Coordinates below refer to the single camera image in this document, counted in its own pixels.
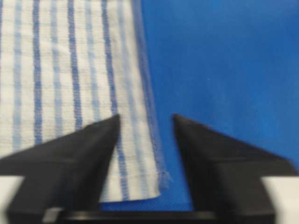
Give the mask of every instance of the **striped towel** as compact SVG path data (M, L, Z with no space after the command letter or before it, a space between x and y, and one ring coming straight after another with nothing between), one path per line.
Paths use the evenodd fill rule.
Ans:
M0 156L121 115L101 201L165 180L138 0L0 0Z

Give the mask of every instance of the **light blue stripe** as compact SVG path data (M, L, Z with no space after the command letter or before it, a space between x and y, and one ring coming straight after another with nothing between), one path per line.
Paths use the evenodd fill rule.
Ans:
M104 33L104 41L105 41L105 54L106 54L106 70L108 76L109 83L109 93L110 93L110 101L111 101L111 112L112 114L117 113L117 101L116 101L116 93L115 93L115 83L114 83L114 70L112 65L112 54L111 54L111 43L110 43L110 34L109 34L109 19L107 14L107 0L102 0L101 8L102 8L102 23L103 23L103 33ZM127 178L127 167L125 155L122 148L121 135L119 136L117 145L117 154L118 154L118 167L121 183L121 194L122 200L127 201L130 199L130 195L128 192L128 178Z
M22 85L21 85L21 14L22 1L17 0L14 11L14 112L13 112L13 150L21 148L21 105L22 105Z
M129 54L128 49L126 45L126 34L125 34L125 28L124 28L124 21L123 21L123 6L122 1L117 2L117 14L118 14L118 20L119 20L119 26L120 26L120 36L121 36L121 55L122 55L122 66L124 70L124 77L126 82L126 90L128 95L128 101L129 101L129 107L131 108L130 118L132 121L133 126L133 135L134 135L134 145L135 145L135 153L138 161L138 169L140 172L140 184L142 188L142 195L144 197L148 197L148 185L147 185L147 179L146 179L146 170L144 168L144 162L142 159L142 146L140 144L140 131L137 126L137 116L136 116L136 105L133 98L132 93L132 83L131 79L129 77L129 74L131 72L130 69L130 63L129 63Z
M59 50L57 37L57 3L56 0L51 2L51 41L52 41L52 60L53 60L53 85L54 85L54 107L55 107L55 133L56 136L63 134L62 119L62 97L60 83L60 67L59 67Z
M92 105L93 105L93 118L95 121L100 120L100 101L98 96L98 84L97 84L97 70L94 66L94 49L93 49L93 25L91 19L91 7L90 1L85 1L85 26L87 36L87 47L88 47L88 61L90 68L90 83L92 91Z
M73 85L74 114L76 130L82 128L81 96L79 71L77 62L77 47L75 38L74 0L68 0L69 46L71 53L71 77Z
M0 0L0 61L2 56L1 40L2 40L2 11L3 11L3 0ZM1 66L0 66L0 106L1 106Z
M159 189L162 192L168 184L168 175L166 172L166 167L164 159L161 153L161 142L158 134L157 117L154 104L154 96L151 89L150 81L150 70L148 66L146 42L144 36L144 27L142 22L142 6L141 0L135 0L132 4L133 15L134 15L134 25L135 25L135 35L137 40L137 50L138 50L138 64L141 74L142 86L145 93L145 106L147 112L147 121L149 125L149 132L151 142L154 148L154 157L156 161L156 167L159 173Z
M42 142L42 77L39 48L39 0L33 1L33 57L34 57L34 138L35 144Z

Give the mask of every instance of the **blue cloth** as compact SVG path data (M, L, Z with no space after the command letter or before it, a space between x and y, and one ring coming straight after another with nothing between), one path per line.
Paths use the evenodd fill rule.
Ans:
M149 68L172 182L107 210L191 210L172 135L180 113L299 165L296 0L143 0Z

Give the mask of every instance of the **white plastic piece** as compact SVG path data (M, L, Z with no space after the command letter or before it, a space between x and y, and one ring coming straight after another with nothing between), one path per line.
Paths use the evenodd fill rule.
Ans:
M299 177L266 176L262 182L276 210L275 224L298 224Z
M18 192L23 176L0 176L0 223L8 224L6 211Z

